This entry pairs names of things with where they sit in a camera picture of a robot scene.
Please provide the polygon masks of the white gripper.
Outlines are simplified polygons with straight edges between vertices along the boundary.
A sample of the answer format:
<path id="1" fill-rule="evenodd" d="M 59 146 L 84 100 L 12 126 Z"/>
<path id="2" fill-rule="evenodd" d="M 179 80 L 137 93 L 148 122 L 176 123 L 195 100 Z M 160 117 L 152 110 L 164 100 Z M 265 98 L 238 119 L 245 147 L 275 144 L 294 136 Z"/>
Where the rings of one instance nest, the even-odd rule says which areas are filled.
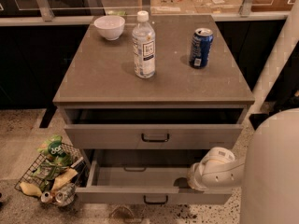
<path id="1" fill-rule="evenodd" d="M 207 187 L 202 181 L 204 165 L 201 162 L 194 163 L 188 170 L 187 183 L 195 190 L 206 191 Z"/>

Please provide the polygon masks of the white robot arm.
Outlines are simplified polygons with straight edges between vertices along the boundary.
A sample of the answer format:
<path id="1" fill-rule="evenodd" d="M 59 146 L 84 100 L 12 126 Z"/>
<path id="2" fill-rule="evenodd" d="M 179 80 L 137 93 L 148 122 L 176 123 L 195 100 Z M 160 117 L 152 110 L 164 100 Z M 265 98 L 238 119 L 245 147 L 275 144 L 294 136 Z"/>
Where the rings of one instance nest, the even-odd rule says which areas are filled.
<path id="1" fill-rule="evenodd" d="M 240 187 L 240 224 L 299 224 L 299 109 L 260 124 L 242 158 L 213 147 L 191 166 L 187 182 L 199 191 Z"/>

